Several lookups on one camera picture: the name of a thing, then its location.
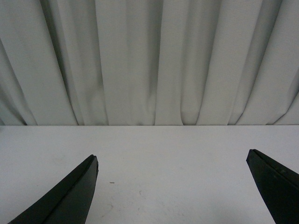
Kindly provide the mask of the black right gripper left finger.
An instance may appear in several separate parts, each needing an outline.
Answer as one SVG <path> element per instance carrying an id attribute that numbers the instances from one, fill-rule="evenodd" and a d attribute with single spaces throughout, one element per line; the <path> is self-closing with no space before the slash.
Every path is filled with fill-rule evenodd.
<path id="1" fill-rule="evenodd" d="M 11 224 L 84 224 L 93 200 L 99 163 L 90 155 Z"/>

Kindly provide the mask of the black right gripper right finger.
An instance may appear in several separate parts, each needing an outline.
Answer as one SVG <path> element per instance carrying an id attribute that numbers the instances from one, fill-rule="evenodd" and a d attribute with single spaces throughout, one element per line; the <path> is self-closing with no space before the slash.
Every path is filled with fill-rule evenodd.
<path id="1" fill-rule="evenodd" d="M 256 149 L 249 150 L 246 162 L 274 222 L 297 224 L 299 174 Z"/>

